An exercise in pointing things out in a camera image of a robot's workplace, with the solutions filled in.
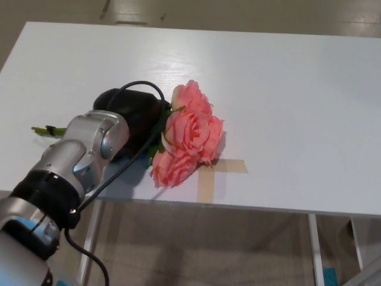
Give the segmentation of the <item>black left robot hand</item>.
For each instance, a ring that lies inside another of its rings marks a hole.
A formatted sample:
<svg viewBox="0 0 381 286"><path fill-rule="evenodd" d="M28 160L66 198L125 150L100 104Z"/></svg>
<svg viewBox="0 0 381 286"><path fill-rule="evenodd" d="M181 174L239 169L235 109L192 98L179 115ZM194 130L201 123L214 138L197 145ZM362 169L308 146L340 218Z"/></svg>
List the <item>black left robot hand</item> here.
<svg viewBox="0 0 381 286"><path fill-rule="evenodd" d="M161 117L162 106L169 111L168 101L131 89L121 92L117 88L109 89L97 97L93 102L93 109L119 114L126 121L129 131L128 140L111 159L112 162L123 158L131 160L134 156L140 157L148 152L147 149L140 149L153 134Z"/></svg>

